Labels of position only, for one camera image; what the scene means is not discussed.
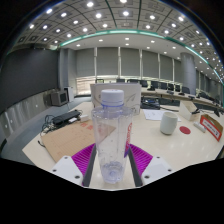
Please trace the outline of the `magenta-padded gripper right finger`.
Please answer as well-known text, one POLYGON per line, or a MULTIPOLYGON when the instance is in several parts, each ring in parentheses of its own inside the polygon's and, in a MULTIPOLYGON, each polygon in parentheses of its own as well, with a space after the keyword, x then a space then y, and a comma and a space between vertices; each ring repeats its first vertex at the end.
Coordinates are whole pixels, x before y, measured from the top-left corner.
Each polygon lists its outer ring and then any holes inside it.
POLYGON ((136 186, 145 186, 174 172, 162 157, 152 156, 133 144, 128 156, 136 186))

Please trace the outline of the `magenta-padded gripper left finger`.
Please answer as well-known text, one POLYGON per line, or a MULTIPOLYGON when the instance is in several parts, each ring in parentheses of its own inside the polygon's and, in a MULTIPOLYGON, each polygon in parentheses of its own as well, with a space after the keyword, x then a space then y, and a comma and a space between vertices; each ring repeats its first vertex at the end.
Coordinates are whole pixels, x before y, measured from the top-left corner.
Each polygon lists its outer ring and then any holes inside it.
POLYGON ((89 145, 73 156, 63 156, 50 172, 76 185, 88 187, 92 177, 95 156, 95 145, 89 145))

